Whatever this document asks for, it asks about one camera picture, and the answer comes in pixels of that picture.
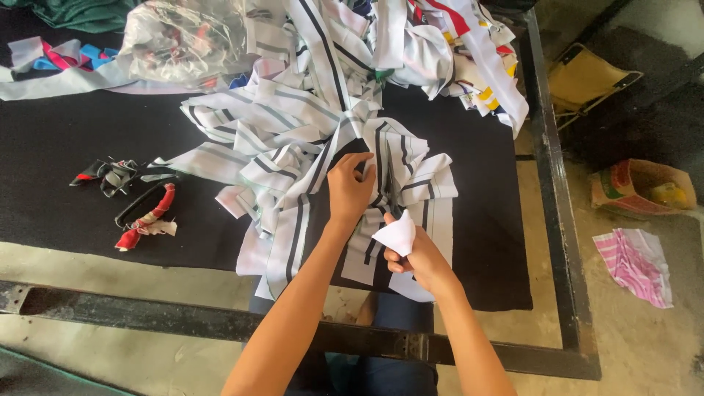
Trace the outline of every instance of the chair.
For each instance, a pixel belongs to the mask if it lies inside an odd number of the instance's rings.
[[[641,77],[643,73],[616,68],[584,45],[574,43],[548,74],[558,130],[586,116],[596,105]]]

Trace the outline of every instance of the right hand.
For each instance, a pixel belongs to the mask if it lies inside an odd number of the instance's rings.
[[[389,212],[386,212],[384,221],[388,225],[396,219]],[[415,226],[413,253],[401,259],[398,253],[387,248],[384,251],[384,258],[389,262],[389,271],[413,272],[418,283],[433,295],[439,290],[446,289],[449,283],[457,279],[438,247],[435,246],[423,227],[418,225]]]

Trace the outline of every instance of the plastic bag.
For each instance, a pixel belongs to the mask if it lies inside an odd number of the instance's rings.
[[[251,69],[241,0],[147,1],[127,15],[119,62],[131,78],[212,91]]]

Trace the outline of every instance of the left hand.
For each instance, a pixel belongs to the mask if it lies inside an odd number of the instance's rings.
[[[331,222],[354,227],[364,214],[377,179],[377,166],[371,165],[364,178],[355,167],[373,157],[374,153],[346,154],[327,173]]]

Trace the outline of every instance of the dark pants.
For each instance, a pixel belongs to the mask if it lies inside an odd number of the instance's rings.
[[[266,314],[273,306],[273,301],[254,295],[249,300],[249,311],[257,314]],[[415,302],[401,295],[379,293],[372,326],[433,333],[433,304]],[[350,380],[349,395],[435,396],[437,381],[435,365],[420,361],[360,357]],[[332,385],[323,352],[306,352],[285,395],[339,395]]]

